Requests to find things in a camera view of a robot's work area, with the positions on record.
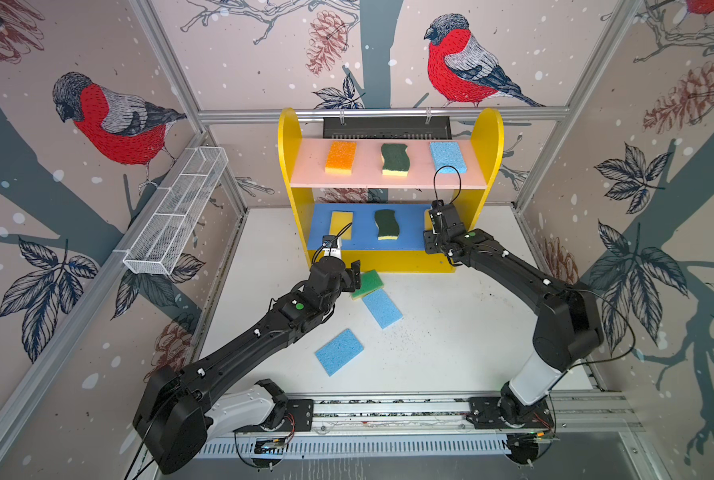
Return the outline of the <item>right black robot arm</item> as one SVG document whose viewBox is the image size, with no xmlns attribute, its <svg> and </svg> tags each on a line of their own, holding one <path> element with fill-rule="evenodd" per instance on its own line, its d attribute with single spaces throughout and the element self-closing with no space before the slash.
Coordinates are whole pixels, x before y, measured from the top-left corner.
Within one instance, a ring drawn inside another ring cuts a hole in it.
<svg viewBox="0 0 714 480">
<path fill-rule="evenodd" d="M 533 351 L 501 388 L 498 403 L 503 422 L 520 427 L 545 404 L 563 375 L 602 344 L 595 297 L 584 284 L 571 285 L 544 274 L 489 233 L 466 229 L 452 204 L 433 201 L 428 217 L 431 228 L 424 232 L 428 254 L 442 254 L 454 267 L 465 266 L 491 277 L 537 315 Z"/>
</svg>

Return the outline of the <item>orange topped yellow sponge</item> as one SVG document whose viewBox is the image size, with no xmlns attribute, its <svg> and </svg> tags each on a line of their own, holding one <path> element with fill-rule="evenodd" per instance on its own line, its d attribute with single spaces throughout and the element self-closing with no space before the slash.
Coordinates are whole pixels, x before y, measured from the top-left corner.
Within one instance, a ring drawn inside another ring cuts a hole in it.
<svg viewBox="0 0 714 480">
<path fill-rule="evenodd" d="M 351 175 L 356 149 L 356 142 L 333 141 L 328 152 L 325 172 L 329 175 Z"/>
</svg>

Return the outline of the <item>yellow sponge front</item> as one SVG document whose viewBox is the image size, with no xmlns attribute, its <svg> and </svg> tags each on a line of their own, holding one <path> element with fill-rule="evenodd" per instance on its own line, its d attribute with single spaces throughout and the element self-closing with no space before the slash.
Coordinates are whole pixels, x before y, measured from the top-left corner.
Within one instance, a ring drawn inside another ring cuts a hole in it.
<svg viewBox="0 0 714 480">
<path fill-rule="evenodd" d="M 434 225 L 433 225 L 432 213 L 430 210 L 426 210 L 424 212 L 424 233 L 433 233 L 433 232 L 434 232 Z"/>
</svg>

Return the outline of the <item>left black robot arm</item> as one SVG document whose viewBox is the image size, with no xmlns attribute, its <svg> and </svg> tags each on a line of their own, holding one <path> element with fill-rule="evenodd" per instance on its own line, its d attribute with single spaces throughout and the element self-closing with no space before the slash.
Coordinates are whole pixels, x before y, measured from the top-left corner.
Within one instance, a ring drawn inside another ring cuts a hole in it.
<svg viewBox="0 0 714 480">
<path fill-rule="evenodd" d="M 156 370 L 132 425 L 160 471 L 172 474 L 199 453 L 216 424 L 209 413 L 232 386 L 327 322 L 339 296 L 360 287 L 360 261 L 345 264 L 325 256 L 312 265 L 306 280 L 273 301 L 265 315 L 238 337 L 180 370 L 169 365 Z"/>
</svg>

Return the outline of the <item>dark green scrub sponge front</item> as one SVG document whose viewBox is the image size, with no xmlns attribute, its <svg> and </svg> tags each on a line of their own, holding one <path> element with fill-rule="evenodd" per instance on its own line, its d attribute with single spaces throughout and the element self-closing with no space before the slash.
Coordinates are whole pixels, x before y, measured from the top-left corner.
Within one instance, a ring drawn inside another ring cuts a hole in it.
<svg viewBox="0 0 714 480">
<path fill-rule="evenodd" d="M 404 143 L 384 143 L 381 146 L 382 174 L 406 177 L 410 171 L 410 158 Z"/>
</svg>

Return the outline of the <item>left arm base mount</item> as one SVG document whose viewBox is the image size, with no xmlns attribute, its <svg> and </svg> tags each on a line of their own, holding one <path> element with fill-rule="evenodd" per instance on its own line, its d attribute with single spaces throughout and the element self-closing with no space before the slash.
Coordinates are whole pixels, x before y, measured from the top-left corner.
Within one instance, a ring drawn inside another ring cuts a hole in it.
<svg viewBox="0 0 714 480">
<path fill-rule="evenodd" d="M 261 394 L 261 406 L 253 407 L 251 414 L 235 432 L 309 432 L 314 418 L 314 401 L 309 398 L 290 398 L 271 379 L 257 381 L 252 390 Z"/>
</svg>

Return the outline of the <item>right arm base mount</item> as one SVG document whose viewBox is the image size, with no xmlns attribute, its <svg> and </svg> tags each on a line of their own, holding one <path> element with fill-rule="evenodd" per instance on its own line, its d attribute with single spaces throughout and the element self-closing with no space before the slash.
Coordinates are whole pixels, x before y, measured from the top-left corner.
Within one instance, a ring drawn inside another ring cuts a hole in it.
<svg viewBox="0 0 714 480">
<path fill-rule="evenodd" d="M 529 406 L 511 393 L 470 397 L 467 403 L 469 413 L 465 419 L 476 429 L 553 430 L 555 427 L 546 396 Z"/>
</svg>

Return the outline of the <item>dark green scrub sponge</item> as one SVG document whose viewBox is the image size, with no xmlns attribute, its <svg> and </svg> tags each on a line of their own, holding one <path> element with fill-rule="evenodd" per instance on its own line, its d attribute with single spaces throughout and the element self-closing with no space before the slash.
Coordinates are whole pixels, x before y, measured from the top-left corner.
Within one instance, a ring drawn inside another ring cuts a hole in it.
<svg viewBox="0 0 714 480">
<path fill-rule="evenodd" d="M 396 212 L 391 209 L 377 210 L 374 214 L 379 241 L 397 240 L 400 236 L 400 226 L 396 219 Z"/>
<path fill-rule="evenodd" d="M 410 171 L 410 158 L 404 143 L 384 143 L 381 146 L 382 174 L 406 177 Z"/>
</svg>

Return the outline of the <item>green topped yellow sponge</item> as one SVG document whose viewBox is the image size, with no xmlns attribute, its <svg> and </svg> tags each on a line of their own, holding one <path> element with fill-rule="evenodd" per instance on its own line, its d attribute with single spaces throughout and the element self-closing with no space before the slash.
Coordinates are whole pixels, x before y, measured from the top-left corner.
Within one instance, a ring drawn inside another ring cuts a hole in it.
<svg viewBox="0 0 714 480">
<path fill-rule="evenodd" d="M 384 287 L 384 282 L 376 270 L 370 270 L 361 274 L 361 286 L 351 294 L 353 300 L 361 299 Z"/>
</svg>

